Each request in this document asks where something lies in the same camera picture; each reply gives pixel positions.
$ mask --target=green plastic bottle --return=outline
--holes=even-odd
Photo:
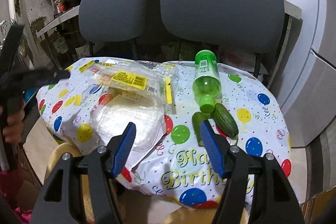
[[[203,113],[211,113],[215,110],[216,99],[222,91],[215,54],[209,50],[200,51],[195,57],[195,67],[195,100]]]

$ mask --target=green cucumber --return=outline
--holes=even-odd
[[[211,113],[211,117],[223,133],[228,135],[231,139],[237,138],[239,133],[238,126],[232,115],[222,104],[215,105],[215,110]]]
[[[191,119],[199,146],[204,146],[204,143],[201,138],[201,122],[205,120],[207,120],[207,117],[202,112],[195,112]]]

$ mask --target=hand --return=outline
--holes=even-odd
[[[24,111],[25,103],[22,101],[20,104],[20,110],[14,114],[11,114],[7,118],[8,127],[2,131],[7,143],[18,144],[21,142],[21,134],[23,132],[23,118],[25,117]]]

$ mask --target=plastic lid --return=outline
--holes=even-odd
[[[204,96],[199,100],[199,108],[204,113],[214,112],[215,100],[211,96]]]

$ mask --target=tablecloth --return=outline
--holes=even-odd
[[[83,76],[79,68],[91,60],[105,62],[107,57],[83,58],[68,68],[71,77],[56,85],[42,87],[38,94],[41,117],[51,135],[58,141],[69,136],[79,149],[89,153],[98,143],[89,121],[98,108],[106,89]],[[130,60],[116,59],[127,65]],[[126,188],[143,194],[159,195],[193,208],[217,207],[226,180],[214,172],[204,147],[199,147],[192,127],[192,115],[199,111],[194,100],[192,83],[194,62],[175,63],[180,77],[174,105],[165,111],[165,136],[132,170],[118,176]],[[218,64],[222,84],[222,103],[237,122],[237,145],[250,155],[272,153],[285,175],[291,172],[290,139],[286,123],[274,96],[249,73]],[[81,103],[81,95],[89,86],[90,98]],[[224,132],[210,120],[214,131]],[[228,138],[229,143],[236,141]],[[249,176],[246,204],[252,203],[254,179]]]

